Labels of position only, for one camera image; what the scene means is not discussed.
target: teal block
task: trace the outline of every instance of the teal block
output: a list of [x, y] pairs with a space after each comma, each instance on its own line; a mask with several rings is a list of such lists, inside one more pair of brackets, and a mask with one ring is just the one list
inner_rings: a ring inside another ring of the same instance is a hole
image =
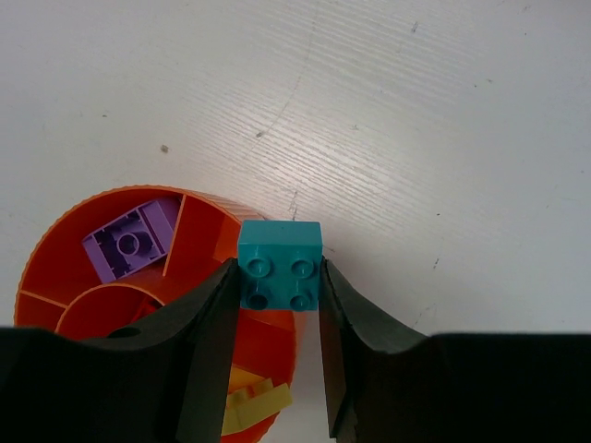
[[238, 238], [241, 306], [318, 309], [321, 262], [317, 221], [244, 221]]

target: purple brick stud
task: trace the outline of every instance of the purple brick stud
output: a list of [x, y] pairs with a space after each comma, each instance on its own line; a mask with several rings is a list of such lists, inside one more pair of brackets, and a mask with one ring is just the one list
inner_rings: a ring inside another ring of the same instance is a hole
[[180, 202], [157, 198], [90, 233], [82, 241], [103, 283], [133, 274], [170, 251]]

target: teal lego brick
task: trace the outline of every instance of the teal lego brick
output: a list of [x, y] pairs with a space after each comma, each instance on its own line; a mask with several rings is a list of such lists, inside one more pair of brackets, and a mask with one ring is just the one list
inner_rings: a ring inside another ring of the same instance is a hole
[[321, 261], [317, 221], [244, 221], [238, 238], [241, 306], [318, 309]]

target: purple block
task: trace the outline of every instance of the purple block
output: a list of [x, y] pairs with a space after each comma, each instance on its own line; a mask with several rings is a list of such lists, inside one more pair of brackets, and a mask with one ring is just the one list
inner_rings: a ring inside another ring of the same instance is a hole
[[180, 202], [157, 198], [90, 233], [82, 245], [103, 283], [133, 274], [170, 251]]

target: tabletop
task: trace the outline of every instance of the tabletop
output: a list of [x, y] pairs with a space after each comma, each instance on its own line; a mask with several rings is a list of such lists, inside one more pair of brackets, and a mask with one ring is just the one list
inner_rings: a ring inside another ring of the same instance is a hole
[[[585, 0], [4, 0], [0, 323], [64, 211], [205, 191], [322, 225], [406, 325], [589, 330]], [[264, 441], [328, 441], [317, 318]]]

